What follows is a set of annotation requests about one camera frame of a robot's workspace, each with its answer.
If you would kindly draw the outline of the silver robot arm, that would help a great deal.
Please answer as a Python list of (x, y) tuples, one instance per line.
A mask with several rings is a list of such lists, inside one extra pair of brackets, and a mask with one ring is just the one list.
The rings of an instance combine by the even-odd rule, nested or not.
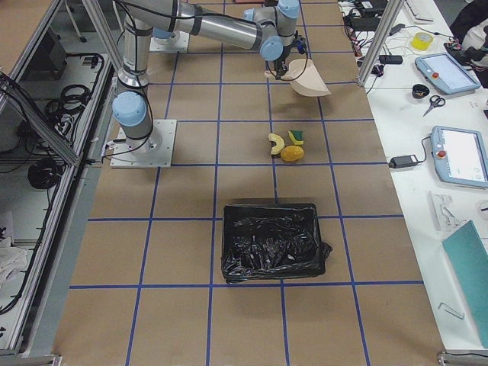
[(146, 141), (153, 132), (146, 87), (150, 51), (184, 52), (191, 36), (228, 43), (259, 53), (274, 65), (274, 76), (286, 72), (292, 48), (304, 50), (296, 30), (297, 1), (266, 2), (243, 18), (221, 14), (184, 1), (120, 1), (125, 11), (124, 55), (117, 71), (119, 95), (113, 112), (126, 138)]

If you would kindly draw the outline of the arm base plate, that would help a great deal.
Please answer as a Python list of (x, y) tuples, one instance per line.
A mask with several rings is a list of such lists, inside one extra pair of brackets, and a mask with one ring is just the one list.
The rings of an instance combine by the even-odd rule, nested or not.
[(114, 169), (169, 168), (172, 165), (177, 120), (155, 119), (147, 140), (127, 139), (120, 127), (117, 138), (123, 142), (114, 145), (110, 165)]
[(186, 53), (190, 34), (182, 31), (167, 32), (153, 29), (149, 51), (151, 53)]

